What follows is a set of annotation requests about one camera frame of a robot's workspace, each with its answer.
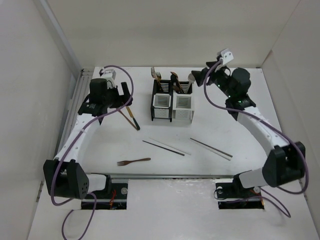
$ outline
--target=fork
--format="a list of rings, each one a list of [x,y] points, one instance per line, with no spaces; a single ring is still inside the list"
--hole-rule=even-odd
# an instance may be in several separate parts
[[[150,157],[148,157],[148,158],[142,158],[142,159],[138,159],[138,160],[133,160],[133,161],[118,161],[116,164],[117,164],[118,166],[126,166],[126,165],[128,165],[128,164],[130,164],[130,163],[142,162],[142,161],[149,161],[149,160],[151,160]]]
[[[158,71],[155,71],[155,67],[151,67],[151,76],[157,81],[158,85],[159,85],[159,90],[162,91],[162,87],[161,87],[161,74]]]

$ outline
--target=white wall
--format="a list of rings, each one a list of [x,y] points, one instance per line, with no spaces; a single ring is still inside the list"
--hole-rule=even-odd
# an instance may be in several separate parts
[[[320,233],[320,1],[301,0],[262,69],[285,133],[306,146],[307,198]]]
[[[299,0],[48,0],[83,67],[261,66]]]
[[[27,238],[71,71],[32,0],[0,0],[0,233]]]

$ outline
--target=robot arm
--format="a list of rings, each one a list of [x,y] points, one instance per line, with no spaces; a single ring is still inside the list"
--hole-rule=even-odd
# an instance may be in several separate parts
[[[69,150],[60,169],[60,173],[55,182],[54,196],[83,199],[88,193],[106,189],[110,184],[110,177],[103,174],[86,174],[81,168],[84,162],[86,148],[101,125],[103,118],[93,121],[98,116],[108,112],[108,108],[119,108],[130,98],[128,86],[121,83],[123,95],[119,95],[118,86],[114,79],[116,72],[108,70],[100,73],[100,78],[90,81],[90,93],[83,101],[76,118],[74,128],[66,143],[54,157],[53,160],[46,160],[43,165],[44,177],[48,189],[51,193],[51,185],[57,165],[68,148],[72,145],[80,131],[82,135],[77,139],[76,144]]]
[[[231,73],[226,64],[233,59],[233,55],[228,49],[218,53],[217,60],[219,59],[223,59],[222,64],[209,75],[207,86],[215,84],[228,97],[225,101],[228,109],[250,113],[268,123],[256,104],[248,96],[248,89],[251,86],[250,73],[243,68],[236,68],[232,74],[226,74],[226,70]],[[207,62],[206,65],[211,68],[216,63],[217,61]],[[192,76],[189,76],[189,79],[194,79],[199,87],[202,86],[209,68],[204,68],[202,71],[192,71]],[[302,159],[299,158],[294,147],[285,139],[262,124],[260,120],[241,112],[228,112],[237,122],[247,128],[260,143],[267,159],[262,168],[236,174],[233,177],[232,184],[227,184],[227,190],[224,187],[224,192],[228,192],[224,196],[241,198],[243,192],[253,187],[266,185],[278,187],[298,180],[305,175]],[[304,145],[301,142],[297,142],[296,145],[305,156]]]

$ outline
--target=chopstick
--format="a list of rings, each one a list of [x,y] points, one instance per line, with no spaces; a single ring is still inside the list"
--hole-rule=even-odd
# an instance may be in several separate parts
[[[128,111],[130,117],[133,119],[134,124],[135,124],[135,126],[136,126],[136,129],[139,131],[139,130],[140,130],[140,126],[139,126],[139,124],[137,123],[134,115],[132,114],[132,111],[130,110],[129,106],[125,106],[125,108],[126,108],[126,110]]]
[[[124,118],[132,125],[132,127],[134,127],[134,129],[138,131],[137,127],[132,123],[132,121],[130,121],[129,118],[127,118],[127,116],[121,110],[119,110],[119,113],[121,113],[121,115],[124,116]]]
[[[221,151],[221,150],[219,150],[219,149],[216,149],[216,148],[214,148],[213,146],[209,146],[209,145],[207,145],[207,144],[205,144],[205,143],[203,143],[203,142],[200,142],[200,141],[198,141],[198,140],[195,140],[195,139],[193,139],[193,138],[191,138],[191,137],[190,137],[190,139],[193,140],[193,141],[195,141],[195,142],[197,142],[197,143],[199,143],[199,144],[202,144],[202,145],[204,145],[204,146],[206,146],[206,147],[208,147],[208,148],[210,148],[210,149],[213,149],[213,150],[215,150],[215,151],[217,151],[217,152],[219,152],[219,153],[221,153],[221,154],[227,155],[227,156],[230,157],[230,158],[233,158],[233,156],[230,155],[229,153],[226,153],[226,152],[224,152],[224,151]]]
[[[145,143],[147,143],[147,144],[151,144],[151,145],[156,146],[156,147],[158,147],[158,148],[161,148],[161,149],[164,149],[164,150],[168,150],[168,151],[170,151],[170,152],[172,152],[172,153],[175,153],[175,154],[179,154],[179,155],[181,155],[181,156],[184,156],[184,154],[181,153],[181,152],[173,151],[173,150],[171,150],[171,149],[168,149],[168,148],[165,148],[165,147],[163,147],[163,146],[159,146],[159,145],[153,144],[153,143],[148,142],[148,141],[145,141],[145,140],[142,140],[142,142],[145,142]]]
[[[168,144],[165,144],[165,143],[163,143],[163,142],[161,142],[161,141],[155,140],[155,139],[153,139],[153,138],[151,138],[151,137],[149,137],[149,138],[150,138],[151,140],[153,140],[153,141],[156,141],[156,142],[160,143],[160,144],[166,145],[166,146],[167,146],[167,147],[169,147],[169,148],[172,148],[172,149],[178,150],[178,151],[180,151],[180,152],[182,152],[182,153],[184,153],[184,154],[188,154],[188,155],[190,155],[190,156],[191,156],[191,153],[189,153],[189,152],[182,151],[182,150],[181,150],[181,149],[179,149],[179,148],[175,148],[175,147],[170,146],[170,145],[168,145]]]

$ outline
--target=white table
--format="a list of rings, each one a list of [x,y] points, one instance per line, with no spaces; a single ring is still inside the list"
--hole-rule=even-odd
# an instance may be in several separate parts
[[[153,81],[150,68],[126,68],[134,79],[131,107],[141,126],[137,132],[119,114],[103,120],[86,152],[84,170],[95,173],[163,174],[163,175],[234,175],[261,167],[266,154],[250,133],[228,113],[209,105],[203,89],[195,87],[195,114],[192,125],[174,126],[169,121],[151,121],[150,101]],[[162,78],[169,70],[185,79],[195,68],[158,68]],[[275,109],[261,69],[249,69],[252,86],[249,95],[261,113],[280,128]],[[117,71],[116,80],[125,75]],[[225,96],[212,86],[212,99],[224,105]],[[153,147],[142,140],[148,137],[168,139],[192,152],[192,156]],[[189,138],[208,143],[232,154],[228,161],[191,142]],[[149,162],[118,167],[117,161],[151,157]],[[292,191],[300,189],[297,181],[286,184]],[[127,210],[96,211],[84,240],[318,240],[303,195],[292,196],[266,187],[288,207],[292,218],[285,218],[268,202],[265,210],[218,210],[213,198],[215,183],[211,179],[130,180]],[[32,223],[29,240],[62,239],[61,225],[71,209],[80,209],[80,200],[55,207],[46,187],[43,188]],[[66,223],[68,239],[78,239],[90,217],[90,210],[77,210]]]
[[[236,122],[227,111],[217,109],[205,99],[203,88],[194,84],[195,112],[192,124],[177,125],[169,120],[151,121],[151,96],[153,79],[149,67],[127,67],[134,80],[133,103],[130,107],[141,126],[136,131],[126,119],[115,113],[105,117],[101,127],[93,136],[86,154],[83,168],[93,173],[126,174],[170,174],[170,175],[234,175],[263,166],[266,153],[256,139],[242,125]],[[170,79],[170,71],[187,81],[191,70],[201,68],[158,67],[162,79]],[[99,77],[96,68],[93,77]],[[252,86],[249,95],[256,102],[261,113],[276,127],[280,128],[276,112],[261,69],[248,69]],[[118,84],[127,81],[125,73],[117,70]],[[226,96],[216,87],[208,87],[211,99],[224,106]],[[168,145],[185,149],[192,155],[178,154],[142,142],[153,142],[154,138],[166,141]],[[204,149],[190,141],[194,138],[233,155],[231,161]],[[151,158],[149,162],[117,166],[118,161]]]

